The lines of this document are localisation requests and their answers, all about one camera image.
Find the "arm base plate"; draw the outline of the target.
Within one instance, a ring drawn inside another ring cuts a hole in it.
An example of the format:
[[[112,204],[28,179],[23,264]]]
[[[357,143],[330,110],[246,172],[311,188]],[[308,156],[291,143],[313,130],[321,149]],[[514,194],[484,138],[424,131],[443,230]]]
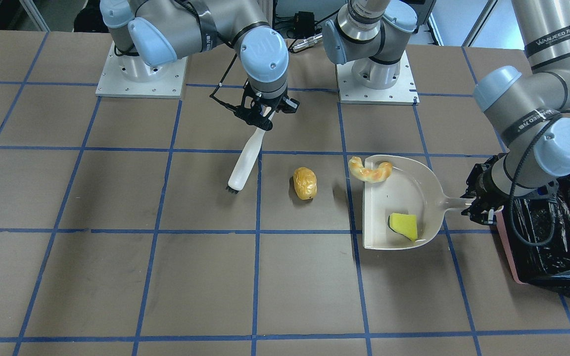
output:
[[[181,58],[160,67],[149,67],[139,56],[117,56],[112,43],[95,94],[114,98],[181,99],[187,65],[188,59]]]
[[[400,61],[382,65],[369,58],[335,66],[342,104],[416,105],[418,90],[407,52]]]

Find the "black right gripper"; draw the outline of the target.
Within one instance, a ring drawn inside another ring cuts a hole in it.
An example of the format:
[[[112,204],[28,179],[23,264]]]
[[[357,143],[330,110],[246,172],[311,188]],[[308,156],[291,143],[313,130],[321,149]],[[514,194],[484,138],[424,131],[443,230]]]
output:
[[[233,106],[233,113],[246,124],[263,131],[272,130],[272,114],[279,111],[294,114],[299,108],[299,101],[289,97],[287,90],[275,98],[267,99],[253,90],[249,82],[243,86],[241,103]]]

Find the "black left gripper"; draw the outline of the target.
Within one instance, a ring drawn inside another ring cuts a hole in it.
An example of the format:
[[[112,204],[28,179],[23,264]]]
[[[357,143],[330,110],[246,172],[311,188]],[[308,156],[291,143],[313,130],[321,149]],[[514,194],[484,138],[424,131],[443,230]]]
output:
[[[466,179],[466,191],[462,198],[473,199],[471,205],[462,211],[471,221],[481,225],[495,225],[496,212],[506,208],[510,200],[513,178],[505,169],[507,155],[491,156],[486,162],[474,164]],[[523,188],[516,184],[514,202],[523,200],[557,201],[557,180],[554,179],[541,187]]]

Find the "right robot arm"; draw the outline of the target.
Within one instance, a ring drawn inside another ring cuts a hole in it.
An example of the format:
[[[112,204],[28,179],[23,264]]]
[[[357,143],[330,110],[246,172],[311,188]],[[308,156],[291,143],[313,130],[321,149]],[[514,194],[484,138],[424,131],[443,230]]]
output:
[[[112,36],[96,93],[112,97],[175,97],[184,58],[220,45],[233,49],[247,75],[240,104],[220,101],[251,126],[272,129],[275,112],[294,114],[289,97],[289,52],[255,0],[102,0],[102,22]]]

